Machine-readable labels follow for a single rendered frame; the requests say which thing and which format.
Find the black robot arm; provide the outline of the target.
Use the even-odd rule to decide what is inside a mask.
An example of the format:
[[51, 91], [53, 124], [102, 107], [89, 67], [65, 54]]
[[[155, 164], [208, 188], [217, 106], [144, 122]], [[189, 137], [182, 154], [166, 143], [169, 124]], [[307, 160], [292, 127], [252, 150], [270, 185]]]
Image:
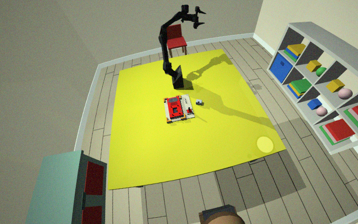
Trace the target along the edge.
[[[169, 62], [168, 59], [168, 52], [167, 52], [167, 30], [166, 28], [168, 26], [170, 26], [172, 23], [174, 23], [177, 20], [181, 19], [181, 22], [183, 23], [184, 21], [188, 21], [189, 20], [189, 14], [187, 14], [189, 12], [189, 6], [188, 5], [182, 5], [181, 6], [181, 12], [176, 13], [173, 18], [171, 18], [169, 21], [167, 21], [165, 24], [163, 24], [161, 26], [160, 29], [160, 33], [158, 36], [159, 42], [161, 44], [162, 47], [162, 52], [163, 52], [163, 70], [165, 71], [165, 74], [168, 74], [170, 76], [172, 76], [174, 79], [176, 78], [176, 76], [178, 75], [177, 71], [174, 71], [171, 67], [171, 63]], [[192, 16], [193, 20], [191, 20], [192, 22], [199, 22], [198, 20], [198, 16], [197, 14], [193, 14]]]

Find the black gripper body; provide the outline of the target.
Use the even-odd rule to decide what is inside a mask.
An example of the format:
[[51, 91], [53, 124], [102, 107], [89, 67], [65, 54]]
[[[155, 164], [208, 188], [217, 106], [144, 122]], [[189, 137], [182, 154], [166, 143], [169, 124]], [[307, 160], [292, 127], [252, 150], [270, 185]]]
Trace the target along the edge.
[[[195, 11], [196, 11], [196, 14], [199, 13], [199, 7], [198, 7], [198, 6], [195, 7]], [[193, 20], [192, 16], [193, 16], [193, 14], [189, 14], [189, 21]], [[198, 25], [198, 24], [195, 22], [195, 23], [193, 24], [193, 28], [194, 28], [194, 29], [197, 29], [197, 25]]]

